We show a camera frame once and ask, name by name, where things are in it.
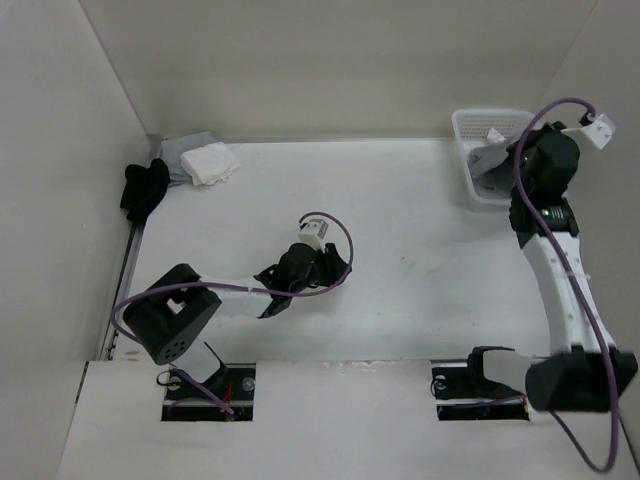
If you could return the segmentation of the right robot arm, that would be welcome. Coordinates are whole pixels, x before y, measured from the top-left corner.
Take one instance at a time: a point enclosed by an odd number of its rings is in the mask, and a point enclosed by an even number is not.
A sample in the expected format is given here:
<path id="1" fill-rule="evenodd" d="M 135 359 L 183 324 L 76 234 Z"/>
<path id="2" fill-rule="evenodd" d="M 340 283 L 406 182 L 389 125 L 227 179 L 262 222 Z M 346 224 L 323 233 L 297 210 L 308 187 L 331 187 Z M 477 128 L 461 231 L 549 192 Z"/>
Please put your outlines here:
<path id="1" fill-rule="evenodd" d="M 473 177 L 519 166 L 509 221 L 532 268 L 549 325 L 550 353 L 542 360 L 506 347 L 476 347 L 464 384 L 489 394 L 499 384 L 525 395 L 543 412 L 604 413 L 638 371 L 636 357 L 617 348 L 598 318 L 580 258 L 579 228 L 565 192 L 581 156 L 562 123 L 545 124 L 520 144 L 495 132 L 472 149 Z"/>

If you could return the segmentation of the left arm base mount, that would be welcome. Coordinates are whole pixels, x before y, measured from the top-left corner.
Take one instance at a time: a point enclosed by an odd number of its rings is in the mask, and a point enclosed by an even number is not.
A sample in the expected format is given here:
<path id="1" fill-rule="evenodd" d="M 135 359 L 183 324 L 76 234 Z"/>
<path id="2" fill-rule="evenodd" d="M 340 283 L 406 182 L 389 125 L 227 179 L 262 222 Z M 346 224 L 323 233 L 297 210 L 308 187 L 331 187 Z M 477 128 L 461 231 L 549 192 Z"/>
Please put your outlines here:
<path id="1" fill-rule="evenodd" d="M 255 364 L 227 364 L 202 388 L 187 382 L 174 369 L 161 371 L 156 385 L 163 389 L 161 420 L 165 422 L 251 422 L 256 394 Z"/>

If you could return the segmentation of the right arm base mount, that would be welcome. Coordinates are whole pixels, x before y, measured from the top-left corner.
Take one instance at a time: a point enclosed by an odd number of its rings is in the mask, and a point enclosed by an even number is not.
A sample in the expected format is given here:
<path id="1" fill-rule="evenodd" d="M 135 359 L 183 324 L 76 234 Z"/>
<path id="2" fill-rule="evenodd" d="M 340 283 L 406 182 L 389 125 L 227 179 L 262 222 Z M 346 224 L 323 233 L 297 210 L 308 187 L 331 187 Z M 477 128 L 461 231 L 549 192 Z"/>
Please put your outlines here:
<path id="1" fill-rule="evenodd" d="M 465 362 L 434 363 L 430 391 L 439 421 L 529 421 L 523 393 L 473 379 Z"/>

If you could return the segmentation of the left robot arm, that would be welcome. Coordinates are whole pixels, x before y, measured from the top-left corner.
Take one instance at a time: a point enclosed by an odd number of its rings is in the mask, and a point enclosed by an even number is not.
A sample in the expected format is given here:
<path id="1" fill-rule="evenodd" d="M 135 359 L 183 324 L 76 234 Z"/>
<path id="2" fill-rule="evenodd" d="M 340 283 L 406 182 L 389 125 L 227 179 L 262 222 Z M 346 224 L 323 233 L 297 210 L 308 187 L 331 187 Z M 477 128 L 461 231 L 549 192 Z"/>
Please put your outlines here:
<path id="1" fill-rule="evenodd" d="M 204 287 L 190 265 L 178 264 L 152 285 L 155 294 L 126 307 L 123 320 L 154 363 L 185 372 L 192 389 L 210 399 L 221 393 L 225 377 L 204 335 L 210 320 L 274 317 L 289 308 L 295 294 L 333 287 L 350 271 L 333 243 L 321 249 L 295 243 L 276 264 L 232 289 Z"/>

